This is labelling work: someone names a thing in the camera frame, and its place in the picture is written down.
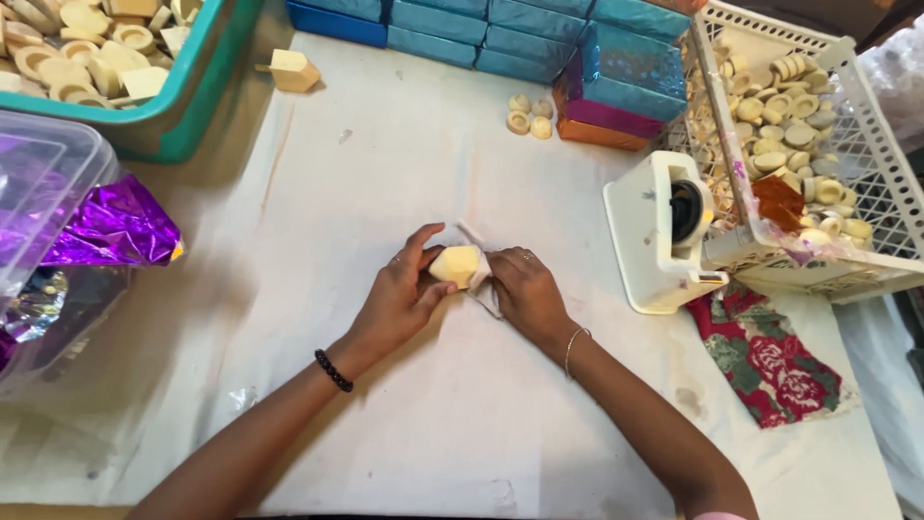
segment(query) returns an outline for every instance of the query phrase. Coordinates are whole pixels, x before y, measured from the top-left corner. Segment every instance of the table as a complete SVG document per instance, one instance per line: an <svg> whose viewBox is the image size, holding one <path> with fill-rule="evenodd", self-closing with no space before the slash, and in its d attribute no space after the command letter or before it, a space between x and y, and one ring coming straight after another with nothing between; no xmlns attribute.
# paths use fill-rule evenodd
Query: table
<svg viewBox="0 0 924 520"><path fill-rule="evenodd" d="M69 407L3 411L0 501L139 500L240 413L229 392L260 399L346 330L411 231L464 217L489 245L542 259L576 321L738 467L764 520L900 518L862 408L761 432L689 315L629 308L601 190L640 157L509 133L506 99L548 95L538 85L305 33L291 48L322 71L322 89L274 93L264 116L249 94L269 87L250 78L193 161L133 166L188 257L140 273L62 381ZM239 130L255 122L251 141ZM773 296L808 348L855 381L831 307ZM463 295L357 389L308 428L255 513L675 515L600 407ZM48 415L67 421L23 426Z"/></svg>

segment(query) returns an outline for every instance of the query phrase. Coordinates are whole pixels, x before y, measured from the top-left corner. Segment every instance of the yellow soap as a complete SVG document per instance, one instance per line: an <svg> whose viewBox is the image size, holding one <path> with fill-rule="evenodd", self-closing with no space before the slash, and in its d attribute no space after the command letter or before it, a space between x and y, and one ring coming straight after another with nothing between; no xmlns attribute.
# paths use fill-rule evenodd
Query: yellow soap
<svg viewBox="0 0 924 520"><path fill-rule="evenodd" d="M473 245L447 247L430 264L430 274L440 281L454 281L459 289L468 289L471 276L478 271L481 255Z"/></svg>

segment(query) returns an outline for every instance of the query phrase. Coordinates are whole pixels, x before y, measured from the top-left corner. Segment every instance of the purple foil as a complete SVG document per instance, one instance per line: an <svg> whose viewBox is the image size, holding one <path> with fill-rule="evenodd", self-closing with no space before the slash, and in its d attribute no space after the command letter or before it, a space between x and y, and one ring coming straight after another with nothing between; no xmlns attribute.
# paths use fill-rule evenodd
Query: purple foil
<svg viewBox="0 0 924 520"><path fill-rule="evenodd" d="M180 232L148 190L126 175L90 190L42 266L166 266Z"/></svg>
<svg viewBox="0 0 924 520"><path fill-rule="evenodd" d="M647 139L657 137L664 125L661 121L584 99L584 87L581 84L583 73L581 53L578 49L565 68L564 77L568 81L568 96L565 102L566 118Z"/></svg>

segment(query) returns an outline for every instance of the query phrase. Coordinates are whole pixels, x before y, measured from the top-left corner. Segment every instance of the white plastic crate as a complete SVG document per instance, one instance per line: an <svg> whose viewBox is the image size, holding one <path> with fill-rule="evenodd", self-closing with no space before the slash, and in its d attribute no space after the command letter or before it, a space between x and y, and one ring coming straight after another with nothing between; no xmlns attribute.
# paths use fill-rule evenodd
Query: white plastic crate
<svg viewBox="0 0 924 520"><path fill-rule="evenodd" d="M857 192L856 217L874 228L873 252L834 244L817 248L774 232L760 219L711 50L711 40L720 36L751 68L802 53L832 73L835 90L821 99L833 102L838 118L821 149L837 155L839 180ZM706 240L705 268L723 267L737 278L822 294L834 303L924 285L924 192L859 68L853 39L709 2L680 44L687 85L702 84L697 81L702 78L706 88L689 93L686 116L666 127L660 145L696 159L713 189L719 216L736 223Z"/></svg>

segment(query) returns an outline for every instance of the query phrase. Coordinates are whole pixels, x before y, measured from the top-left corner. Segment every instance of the floral fabric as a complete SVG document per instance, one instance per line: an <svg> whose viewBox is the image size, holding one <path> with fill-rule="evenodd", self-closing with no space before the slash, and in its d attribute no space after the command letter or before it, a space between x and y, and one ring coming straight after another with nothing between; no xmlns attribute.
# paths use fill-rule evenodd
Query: floral fabric
<svg viewBox="0 0 924 520"><path fill-rule="evenodd" d="M789 318L732 281L687 303L706 349L761 428L834 414L856 393L806 350Z"/></svg>

